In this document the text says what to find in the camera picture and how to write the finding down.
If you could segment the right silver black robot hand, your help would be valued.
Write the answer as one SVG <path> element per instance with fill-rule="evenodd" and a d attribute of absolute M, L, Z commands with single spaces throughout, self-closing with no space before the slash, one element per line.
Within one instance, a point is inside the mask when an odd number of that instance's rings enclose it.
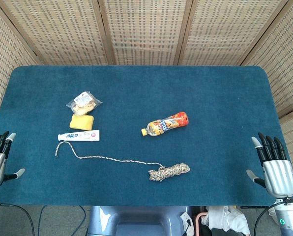
<path fill-rule="evenodd" d="M 251 138 L 263 170 L 264 178 L 256 176 L 247 169 L 248 177 L 267 192 L 277 198 L 293 196 L 293 167 L 287 158 L 284 146 L 277 137 L 258 133 L 258 138 Z"/>

